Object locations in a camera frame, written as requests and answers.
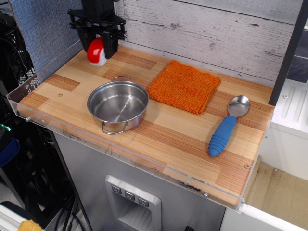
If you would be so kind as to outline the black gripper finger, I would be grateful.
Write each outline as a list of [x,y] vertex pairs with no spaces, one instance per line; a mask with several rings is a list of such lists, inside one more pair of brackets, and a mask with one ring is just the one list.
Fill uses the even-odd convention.
[[117,28],[112,26],[101,33],[106,59],[110,59],[118,50]]
[[88,51],[90,44],[96,38],[96,34],[89,27],[77,26],[77,33],[85,52]]

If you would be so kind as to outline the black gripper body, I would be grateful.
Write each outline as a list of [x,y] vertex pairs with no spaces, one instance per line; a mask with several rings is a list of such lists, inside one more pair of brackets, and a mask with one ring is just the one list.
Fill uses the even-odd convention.
[[96,34],[101,34],[108,28],[117,28],[116,36],[118,39],[125,39],[126,20],[115,14],[115,0],[83,0],[82,9],[70,9],[70,26],[77,30],[77,26],[91,28]]

